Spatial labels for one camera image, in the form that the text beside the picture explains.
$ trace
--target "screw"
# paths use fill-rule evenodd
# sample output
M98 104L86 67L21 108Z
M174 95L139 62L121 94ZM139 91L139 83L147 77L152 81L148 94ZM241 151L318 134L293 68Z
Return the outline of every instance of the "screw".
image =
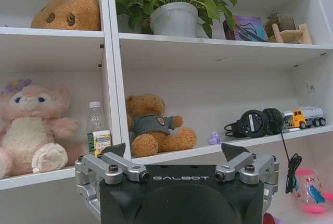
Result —
M222 174L221 172L216 172L215 179L217 181L222 181L224 179L224 174Z
M254 165L247 165L245 167L245 171L249 172L249 173L253 173L254 172Z
M118 165L109 165L109 172L117 172Z
M148 181L150 175L147 172L144 172L140 175L140 181Z

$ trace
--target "toy truck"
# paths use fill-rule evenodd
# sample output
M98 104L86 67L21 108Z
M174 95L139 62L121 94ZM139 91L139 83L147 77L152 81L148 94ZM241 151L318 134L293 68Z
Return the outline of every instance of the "toy truck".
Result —
M326 119L323 117L324 112L321 108L307 106L300 107L293 111L285 111L282 113L284 128L310 128L311 126L319 127L326 124Z

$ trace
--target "headphone cable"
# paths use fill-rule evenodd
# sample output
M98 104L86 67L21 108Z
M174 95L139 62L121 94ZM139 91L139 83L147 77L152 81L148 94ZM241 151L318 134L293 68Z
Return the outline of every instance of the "headphone cable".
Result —
M276 121L272 121L275 124L279 125L280 128L280 134L282 137L282 141L283 141L283 146L285 147L285 152L286 152L286 156L288 159L288 173L287 173L287 181L286 181L286 194L288 193L292 193L293 189L296 187L297 184L297 180L296 180L296 170L298 169L298 167L300 166L301 162L302 162L302 156L298 155L297 153L294 154L292 156L292 158L289 158L289 154L288 154L288 150L287 150L287 145L285 142L285 138L283 136L282 133L282 129L283 127Z

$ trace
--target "teddy bear shirt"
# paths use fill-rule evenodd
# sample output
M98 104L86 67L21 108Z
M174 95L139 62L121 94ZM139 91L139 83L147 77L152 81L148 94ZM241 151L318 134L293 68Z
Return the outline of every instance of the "teddy bear shirt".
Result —
M160 117L158 115L147 115L133 119L133 124L130 131L136 135L141 135L149 132L162 132L170 134L169 129L172 128L173 117Z

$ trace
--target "headphones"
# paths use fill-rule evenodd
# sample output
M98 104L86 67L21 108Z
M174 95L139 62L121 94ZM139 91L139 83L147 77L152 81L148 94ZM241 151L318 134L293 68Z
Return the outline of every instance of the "headphones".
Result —
M265 135L280 134L283 128L283 117L276 108L263 111L249 110L237 122L224 127L226 136L236 138L258 138Z

